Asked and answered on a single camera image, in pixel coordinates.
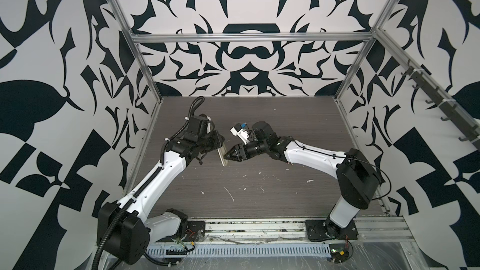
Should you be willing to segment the white remote control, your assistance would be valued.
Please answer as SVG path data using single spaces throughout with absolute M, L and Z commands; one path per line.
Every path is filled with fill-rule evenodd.
M 221 164 L 223 167 L 226 167 L 228 165 L 228 160 L 225 158 L 225 155 L 227 154 L 227 149 L 225 144 L 223 144 L 221 147 L 217 149 L 219 158 L 221 160 Z

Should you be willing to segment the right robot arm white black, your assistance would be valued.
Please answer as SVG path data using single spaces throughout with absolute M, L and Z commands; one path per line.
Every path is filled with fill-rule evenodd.
M 306 233 L 311 242 L 330 240 L 356 240 L 358 231 L 354 222 L 361 210 L 367 210 L 381 182 L 375 165 L 365 155 L 352 148 L 347 152 L 329 151 L 309 146 L 292 136 L 278 136 L 264 121 L 236 124 L 231 128 L 233 136 L 241 143 L 230 150 L 221 148 L 219 155 L 223 165 L 228 161 L 242 162 L 259 155 L 292 165 L 307 166 L 337 180 L 341 196 L 324 221 L 307 220 Z

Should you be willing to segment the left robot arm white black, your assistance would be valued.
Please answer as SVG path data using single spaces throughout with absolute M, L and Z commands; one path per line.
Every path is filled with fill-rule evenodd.
M 175 209 L 149 217 L 154 205 L 174 179 L 193 160 L 201 160 L 223 146 L 225 139 L 205 114 L 188 116 L 180 132 L 166 140 L 160 160 L 132 191 L 116 202 L 107 202 L 97 215 L 97 250 L 92 269 L 100 266 L 104 252 L 119 262 L 135 264 L 155 241 L 182 238 L 188 217 Z

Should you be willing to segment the small circuit board right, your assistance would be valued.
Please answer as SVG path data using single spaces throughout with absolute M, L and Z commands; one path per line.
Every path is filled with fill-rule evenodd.
M 353 256 L 353 247 L 348 243 L 330 244 L 328 261 L 334 264 L 343 264 Z

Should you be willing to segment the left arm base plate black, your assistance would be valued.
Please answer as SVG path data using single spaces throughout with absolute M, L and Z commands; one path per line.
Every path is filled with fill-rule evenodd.
M 196 241 L 205 235 L 205 229 L 205 221 L 188 221 L 181 224 L 176 234 L 167 236 L 161 241 Z

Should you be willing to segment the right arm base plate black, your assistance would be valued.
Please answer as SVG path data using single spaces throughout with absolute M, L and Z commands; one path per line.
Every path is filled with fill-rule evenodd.
M 354 221 L 351 221 L 346 227 L 342 228 L 330 219 L 309 219 L 305 221 L 305 226 L 307 239 L 311 242 L 357 240 L 358 238 L 358 230 Z

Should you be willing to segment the horizontal aluminium frame bar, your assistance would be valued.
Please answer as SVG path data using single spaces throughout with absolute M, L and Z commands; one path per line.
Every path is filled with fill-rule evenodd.
M 370 32 L 289 32 L 218 34 L 131 34 L 135 43 L 215 43 L 268 41 L 366 41 Z

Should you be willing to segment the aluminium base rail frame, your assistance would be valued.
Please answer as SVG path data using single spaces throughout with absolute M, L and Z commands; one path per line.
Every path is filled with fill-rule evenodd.
M 154 217 L 147 224 L 153 236 L 145 250 L 155 244 L 177 245 L 180 248 L 188 246 L 188 241 L 161 241 L 167 237 L 160 228 L 159 217 Z M 344 244 L 344 243 L 413 243 L 415 239 L 402 217 L 357 217 L 354 223 L 358 230 L 357 240 L 330 240 L 311 242 L 307 239 L 304 217 L 297 218 L 240 218 L 240 219 L 200 219 L 190 218 L 188 221 L 205 221 L 206 229 L 203 237 L 197 238 L 196 246 L 206 244 L 280 244 L 280 243 L 313 243 L 313 244 Z

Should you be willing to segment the grey wall hook rack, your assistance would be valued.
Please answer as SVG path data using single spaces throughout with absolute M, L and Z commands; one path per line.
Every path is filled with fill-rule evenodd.
M 430 73 L 414 65 L 409 59 L 407 62 L 400 62 L 404 72 L 402 77 L 408 78 L 414 84 L 411 95 L 411 109 L 414 110 L 415 97 L 419 91 L 427 96 L 425 103 L 428 106 L 439 108 L 443 114 L 442 121 L 452 122 L 453 125 L 462 133 L 459 137 L 461 142 L 470 142 L 478 151 L 480 150 L 480 124 L 474 119 L 459 101 L 455 100 L 443 88 Z

